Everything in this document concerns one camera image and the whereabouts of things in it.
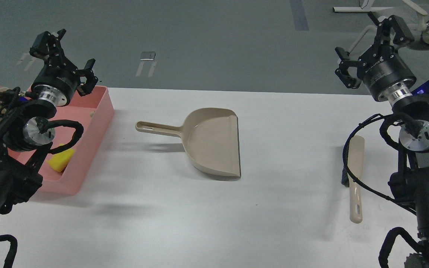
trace silver metal joint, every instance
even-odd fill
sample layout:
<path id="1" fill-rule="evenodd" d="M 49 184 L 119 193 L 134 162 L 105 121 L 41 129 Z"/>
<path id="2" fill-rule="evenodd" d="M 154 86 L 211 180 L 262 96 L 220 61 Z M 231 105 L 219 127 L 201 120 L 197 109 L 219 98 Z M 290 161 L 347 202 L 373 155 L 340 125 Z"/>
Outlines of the silver metal joint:
<path id="1" fill-rule="evenodd" d="M 46 132 L 41 133 L 38 122 L 47 122 L 44 117 L 32 117 L 22 128 L 22 134 L 24 135 L 24 141 L 35 146 L 42 146 L 49 144 L 53 141 L 56 131 L 54 128 L 48 129 Z"/>
<path id="2" fill-rule="evenodd" d="M 396 102 L 408 96 L 412 96 L 412 93 L 403 81 L 395 83 L 383 91 L 383 98 L 387 98 L 392 107 Z"/>
<path id="3" fill-rule="evenodd" d="M 398 139 L 400 143 L 410 151 L 427 151 L 429 150 L 429 122 L 423 122 L 423 127 L 418 135 L 418 138 L 413 137 L 407 132 L 405 125 L 401 126 Z"/>
<path id="4" fill-rule="evenodd" d="M 39 91 L 39 100 L 45 100 L 54 105 L 54 107 L 64 106 L 67 104 L 67 98 L 60 90 L 49 85 L 37 85 L 34 90 Z"/>

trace gray floor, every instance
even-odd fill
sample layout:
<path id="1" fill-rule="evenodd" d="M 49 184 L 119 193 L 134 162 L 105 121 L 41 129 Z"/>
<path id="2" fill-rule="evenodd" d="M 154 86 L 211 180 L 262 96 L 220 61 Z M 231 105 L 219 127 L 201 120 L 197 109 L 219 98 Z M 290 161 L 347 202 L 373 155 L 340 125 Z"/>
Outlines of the gray floor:
<path id="1" fill-rule="evenodd" d="M 100 84 L 110 87 L 368 94 L 334 75 L 334 48 L 349 47 L 371 21 L 365 13 L 334 13 L 333 5 L 358 2 L 0 1 L 0 84 L 29 87 L 42 61 L 23 54 L 41 32 L 65 28 L 66 56 L 77 66 L 95 58 Z M 403 3 L 374 4 L 386 5 Z M 146 62 L 136 76 L 142 51 L 156 52 L 156 66 Z M 400 54 L 418 84 L 429 79 L 429 51 Z"/>

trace beige brush handle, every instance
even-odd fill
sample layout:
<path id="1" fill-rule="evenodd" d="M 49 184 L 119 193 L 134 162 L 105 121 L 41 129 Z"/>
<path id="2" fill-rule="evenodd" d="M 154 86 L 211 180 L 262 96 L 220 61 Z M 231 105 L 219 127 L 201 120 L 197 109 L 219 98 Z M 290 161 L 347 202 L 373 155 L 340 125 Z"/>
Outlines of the beige brush handle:
<path id="1" fill-rule="evenodd" d="M 363 162 L 365 153 L 365 139 L 361 136 L 353 136 L 349 144 L 349 158 L 347 165 L 350 171 L 359 179 L 362 178 Z M 353 223 L 362 222 L 362 199 L 360 195 L 360 187 L 353 182 L 349 175 L 350 188 L 350 220 Z"/>
<path id="2" fill-rule="evenodd" d="M 165 136 L 173 136 L 173 137 L 181 137 L 181 127 L 174 127 L 171 125 L 138 121 L 135 129 L 140 132 L 165 135 Z"/>

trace yellow sponge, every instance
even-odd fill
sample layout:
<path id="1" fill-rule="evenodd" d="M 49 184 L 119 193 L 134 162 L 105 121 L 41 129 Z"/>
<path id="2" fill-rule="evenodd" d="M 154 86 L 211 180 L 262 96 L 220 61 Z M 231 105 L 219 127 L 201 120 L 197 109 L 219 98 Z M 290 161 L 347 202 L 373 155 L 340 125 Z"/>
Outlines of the yellow sponge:
<path id="1" fill-rule="evenodd" d="M 73 149 L 67 149 L 65 151 L 62 151 L 52 156 L 51 159 L 47 161 L 47 163 L 53 170 L 57 172 L 62 172 L 66 168 L 74 152 L 75 151 Z"/>

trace dustpan handle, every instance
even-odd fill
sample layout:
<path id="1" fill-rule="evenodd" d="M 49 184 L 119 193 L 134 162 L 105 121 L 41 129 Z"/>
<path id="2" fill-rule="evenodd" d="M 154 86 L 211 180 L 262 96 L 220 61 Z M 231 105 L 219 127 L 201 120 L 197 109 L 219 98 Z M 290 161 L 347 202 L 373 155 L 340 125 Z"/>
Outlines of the dustpan handle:
<path id="1" fill-rule="evenodd" d="M 165 135 L 165 136 L 173 136 L 173 137 L 181 137 L 180 127 L 174 127 L 171 125 L 138 121 L 135 128 L 140 132 L 159 134 L 159 135 Z"/>

